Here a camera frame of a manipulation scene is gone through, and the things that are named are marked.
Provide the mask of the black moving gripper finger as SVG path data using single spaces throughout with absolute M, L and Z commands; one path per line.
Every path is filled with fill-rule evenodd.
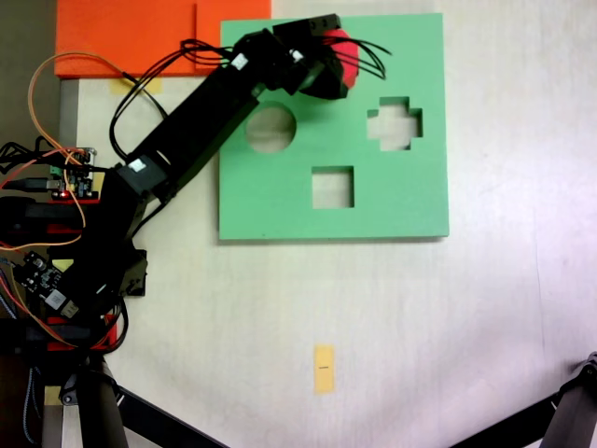
M 344 69 L 334 52 L 308 58 L 302 65 L 307 74 L 298 87 L 300 93 L 324 100 L 347 97 L 349 88 L 344 82 Z

